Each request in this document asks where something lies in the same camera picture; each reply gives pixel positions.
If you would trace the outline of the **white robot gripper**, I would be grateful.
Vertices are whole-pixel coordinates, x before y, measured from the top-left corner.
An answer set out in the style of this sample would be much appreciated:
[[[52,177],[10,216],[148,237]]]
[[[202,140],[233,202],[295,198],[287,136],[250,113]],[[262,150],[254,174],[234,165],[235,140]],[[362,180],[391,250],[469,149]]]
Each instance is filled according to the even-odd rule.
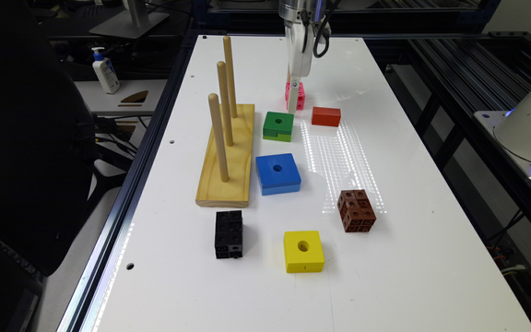
[[[331,12],[325,13],[326,5],[325,0],[278,1],[278,14],[284,20],[288,46],[289,113],[298,109],[301,78],[309,75],[312,59],[328,51]]]

